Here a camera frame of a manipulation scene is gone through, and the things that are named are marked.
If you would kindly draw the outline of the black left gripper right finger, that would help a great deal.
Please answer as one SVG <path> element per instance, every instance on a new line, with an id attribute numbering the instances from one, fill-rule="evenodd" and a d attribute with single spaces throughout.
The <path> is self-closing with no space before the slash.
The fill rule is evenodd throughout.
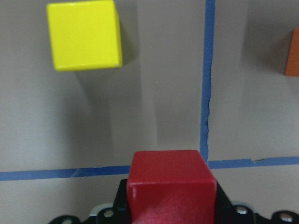
<path id="1" fill-rule="evenodd" d="M 244 204 L 232 204 L 220 184 L 216 186 L 215 224 L 299 224 L 298 213 L 289 210 L 279 210 L 265 218 Z"/>

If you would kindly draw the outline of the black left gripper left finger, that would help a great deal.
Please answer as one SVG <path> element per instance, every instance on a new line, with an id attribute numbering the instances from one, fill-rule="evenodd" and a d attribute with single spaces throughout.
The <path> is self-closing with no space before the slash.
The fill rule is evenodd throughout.
<path id="1" fill-rule="evenodd" d="M 94 207 L 89 217 L 81 221 L 72 215 L 62 215 L 50 221 L 51 224 L 129 224 L 131 212 L 127 200 L 127 180 L 120 181 L 114 202 Z"/>

